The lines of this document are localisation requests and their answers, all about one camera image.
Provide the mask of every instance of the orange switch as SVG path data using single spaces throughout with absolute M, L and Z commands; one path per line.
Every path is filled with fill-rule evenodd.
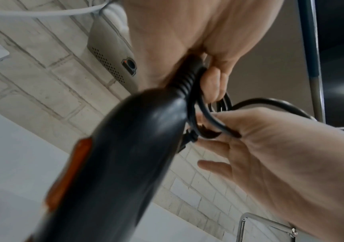
M 45 205 L 47 212 L 52 212 L 59 206 L 75 175 L 79 172 L 87 155 L 90 153 L 91 147 L 91 138 L 79 140 L 74 146 L 68 163 L 46 195 Z

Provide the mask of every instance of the metal rod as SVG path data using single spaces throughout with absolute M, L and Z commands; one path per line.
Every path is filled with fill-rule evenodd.
M 282 232 L 288 233 L 290 236 L 292 237 L 296 237 L 297 236 L 297 231 L 295 230 L 295 228 L 290 228 L 289 226 L 274 222 L 272 220 L 266 219 L 266 218 L 262 218 L 258 215 L 246 212 L 244 213 L 241 218 L 240 218 L 240 222 L 238 224 L 238 231 L 237 231 L 237 239 L 236 242 L 242 242 L 243 236 L 244 236 L 244 227 L 245 227 L 245 222 L 246 219 L 253 219 L 257 222 L 260 222 L 264 225 L 270 226 L 272 228 L 278 229 Z

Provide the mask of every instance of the speaker grille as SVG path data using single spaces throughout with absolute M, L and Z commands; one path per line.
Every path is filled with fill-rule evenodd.
M 92 47 L 92 50 L 94 52 L 94 56 L 113 75 L 113 77 L 115 77 L 117 81 L 125 83 L 123 76 L 116 71 L 116 68 L 110 62 L 108 62 L 107 58 L 105 58 L 98 49 Z

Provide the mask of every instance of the round button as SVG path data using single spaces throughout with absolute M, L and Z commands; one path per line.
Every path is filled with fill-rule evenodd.
M 135 62 L 133 62 L 133 60 L 131 60 L 131 59 L 128 59 L 128 60 L 127 60 L 127 65 L 128 65 L 131 69 L 135 69 L 135 68 L 136 68 Z

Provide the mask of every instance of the white cable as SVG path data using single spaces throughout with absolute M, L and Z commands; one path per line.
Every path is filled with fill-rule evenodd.
M 0 17 L 26 17 L 26 18 L 40 18 L 40 17 L 56 17 L 56 16 L 72 16 L 89 14 L 101 10 L 107 3 L 96 5 L 88 8 L 67 9 L 57 11 L 5 11 L 0 10 Z

